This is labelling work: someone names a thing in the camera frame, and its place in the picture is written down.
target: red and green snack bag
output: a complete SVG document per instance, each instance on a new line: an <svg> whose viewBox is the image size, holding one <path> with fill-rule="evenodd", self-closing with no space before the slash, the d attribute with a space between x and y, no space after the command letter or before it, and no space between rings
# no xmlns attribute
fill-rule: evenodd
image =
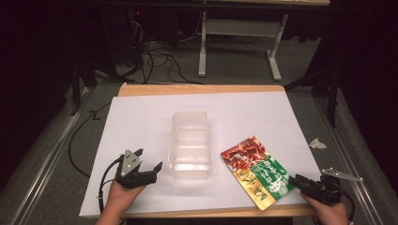
<svg viewBox="0 0 398 225"><path fill-rule="evenodd" d="M264 210L294 186L289 173L254 136L221 153L235 178L254 203Z"/></svg>

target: dark background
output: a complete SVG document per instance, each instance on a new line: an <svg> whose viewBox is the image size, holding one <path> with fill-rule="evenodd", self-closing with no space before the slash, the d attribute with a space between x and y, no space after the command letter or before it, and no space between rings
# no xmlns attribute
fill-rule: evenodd
<svg viewBox="0 0 398 225"><path fill-rule="evenodd" d="M307 75L328 67L336 57L343 57L338 66L339 86L363 138L397 191L394 163L398 137L398 6L392 0L331 3L332 8L352 10L334 16L292 13L283 39L300 37L306 41L322 37ZM117 56L124 54L109 46L113 31L103 22L104 15L109 16L105 9L7 3L1 3L0 8L3 188L36 137L65 104L64 92L70 85L75 61L86 58L112 70L118 60L124 60ZM265 19L261 14L242 13L236 17ZM176 31L190 34L197 18L197 12L143 11L142 17L136 19L151 35L176 46ZM116 18L113 23L124 30L120 24L125 22L118 21L123 18ZM123 39L129 31L121 30L118 34ZM329 76L320 80L327 83Z"/></svg>

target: transparent plastic box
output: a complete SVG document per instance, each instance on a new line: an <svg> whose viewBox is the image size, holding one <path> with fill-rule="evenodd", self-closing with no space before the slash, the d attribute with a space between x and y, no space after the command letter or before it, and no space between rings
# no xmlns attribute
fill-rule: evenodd
<svg viewBox="0 0 398 225"><path fill-rule="evenodd" d="M205 112L173 115L168 165L175 178L208 178L211 173L211 125Z"/></svg>

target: gray floor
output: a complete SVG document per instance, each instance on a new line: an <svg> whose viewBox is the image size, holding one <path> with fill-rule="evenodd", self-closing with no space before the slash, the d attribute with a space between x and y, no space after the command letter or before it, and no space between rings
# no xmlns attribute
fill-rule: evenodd
<svg viewBox="0 0 398 225"><path fill-rule="evenodd" d="M181 67L181 74L188 80L208 84L281 84L285 85L300 78L309 65L318 41L300 43L296 38L282 41L277 53L277 62L283 80L274 82L270 75L265 50L269 39L234 37L224 47L225 39L211 39L207 50L207 76L197 77L199 45L185 42L179 49L160 43L149 45L153 56L170 53ZM149 58L145 58L145 75L149 74ZM183 81L178 77L176 64L165 62L156 56L149 83L173 83ZM131 76L137 83L144 79L141 72ZM120 83L99 79L96 89L83 94L84 105L76 116L70 116L72 102L69 101L54 120L43 130L28 152L8 185L0 195L0 224L94 224L94 219L78 217L84 198L88 178L78 173L68 158L68 144L71 134L89 117L91 110L97 110L112 97L117 96ZM339 92L336 123L330 127L325 119L322 98L313 98L308 87L300 87L288 93L303 134L308 142L318 138L326 143L326 150L312 150L318 167L335 169L360 175L364 184L343 181L350 195L356 199L356 224L398 224L395 214L398 202L395 192L380 171L374 158L360 136L358 128ZM109 108L98 113L100 120L88 121L76 134L71 144L75 163L86 173L91 173L92 164L106 115ZM41 179L45 172L49 179ZM309 217L296 217L294 224L312 224Z"/></svg>

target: cable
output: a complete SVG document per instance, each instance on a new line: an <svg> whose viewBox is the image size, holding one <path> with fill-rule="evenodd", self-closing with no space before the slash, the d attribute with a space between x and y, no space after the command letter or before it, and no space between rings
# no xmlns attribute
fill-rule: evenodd
<svg viewBox="0 0 398 225"><path fill-rule="evenodd" d="M132 41L133 45L135 45L134 37L137 34L138 28L140 28L140 39L138 40L138 44L139 44L143 40L143 27L141 26L141 24L139 24L135 21L131 21L131 41Z"/></svg>
<svg viewBox="0 0 398 225"><path fill-rule="evenodd" d="M106 178L106 175L108 174L108 171L111 170L111 168L114 167L114 165L115 165L116 163L119 163L119 162L122 162L122 161L123 161L123 157L124 157L124 155L121 155L118 159L116 159L114 162L112 162L111 165L109 165L109 167L105 170L105 173L103 174L102 179L100 180L100 184L99 184L99 196L98 196L98 199L99 199L99 211L100 211L101 213L102 213L103 208L104 208L104 207L103 207L103 191L102 191L102 188L103 188L103 186L104 186L106 183L109 182L109 181L104 182L104 181L105 181L105 178Z"/></svg>
<svg viewBox="0 0 398 225"><path fill-rule="evenodd" d="M153 67L160 67L160 66L166 65L167 62L170 62L170 63L171 63L171 66L169 66L169 67L167 68L167 76L169 77L169 79L170 79L171 81L173 81L173 82L175 82L175 83L195 83L195 84L203 84L203 83L201 83L201 82L196 82L196 81L191 81L191 80L186 79L186 78L182 75L182 73L181 73L181 67L179 66L178 62L176 61L176 59L175 59L171 54L163 53L163 52L159 52L159 51L150 52L150 50L149 50L148 48L147 48L147 51L146 51L146 52L143 52L143 53L149 55L149 59L147 60L147 64L151 66L150 74L152 73ZM156 58L164 59L164 62L162 62L161 64L155 66L155 65L154 65L154 59L156 59ZM171 67L172 67L174 64L176 64L176 66L177 66L177 69L178 69L178 76L179 76L182 80L184 80L184 82L178 82L178 81L175 81L174 79L171 78L171 76L170 76L170 69L171 69ZM147 78L145 78L145 83L147 83L148 78L149 78L149 75L148 75Z"/></svg>
<svg viewBox="0 0 398 225"><path fill-rule="evenodd" d="M203 13L202 11L199 13L199 21L198 21L198 24L196 25L195 31L193 31L193 33L192 33L192 35L190 37L180 40L179 41L180 43L182 43L184 41L191 40L191 39L195 39L195 38L198 38L198 37L201 36L201 35L196 35L196 33L198 32L200 24L202 23L202 13Z"/></svg>
<svg viewBox="0 0 398 225"><path fill-rule="evenodd" d="M143 64L142 57L140 56L140 58L137 61L137 64L135 64L135 67L133 69L131 69L130 71L128 71L128 72L126 72L124 74L119 75L119 74L117 74L114 71L111 71L111 70L109 70L109 69L107 69L105 67L102 67L102 66L90 61L89 59L84 59L84 60L92 68L96 68L96 69L104 72L106 75L109 75L110 77L116 79L117 81L123 82L123 83L134 83L134 79L128 79L127 76L130 76L131 74L133 74L136 71L138 71L141 68L142 64Z"/></svg>
<svg viewBox="0 0 398 225"><path fill-rule="evenodd" d="M108 184L109 182L113 182L113 181L114 181L114 179L107 180L105 183L103 183L103 185L105 186L105 185Z"/></svg>
<svg viewBox="0 0 398 225"><path fill-rule="evenodd" d="M69 145L68 145L68 157L69 157L69 161L72 164L72 166L81 174L83 174L84 176L90 178L90 175L86 172L84 172L83 170L81 170L73 161L72 155L71 155L71 146L72 146L72 142L74 137L76 136L76 134L79 132L79 130L91 119L91 118L95 118L95 116L97 115L97 113L99 111L101 111L102 109L104 109L105 107L107 107L108 105L110 105L111 102L106 103L105 105L101 106L99 109L97 109L96 111L90 111L92 114L86 118L77 128L76 130L73 132L72 137L69 140Z"/></svg>
<svg viewBox="0 0 398 225"><path fill-rule="evenodd" d="M351 196L344 190L342 189L340 186L331 183L332 185L334 185L336 188L338 188L340 190L340 192L342 192L342 194L350 201L351 203L351 212L348 216L348 222L351 223L354 220L354 215L355 215L355 204L354 204L354 200L351 198Z"/></svg>
<svg viewBox="0 0 398 225"><path fill-rule="evenodd" d="M158 44L158 43L160 43L160 47L159 48L153 49L153 50L149 50L149 46L150 45ZM164 43L165 43L164 41L158 41L158 40L148 41L147 44L146 44L146 50L147 51L152 51L152 52L159 51L159 50L161 50L164 47Z"/></svg>

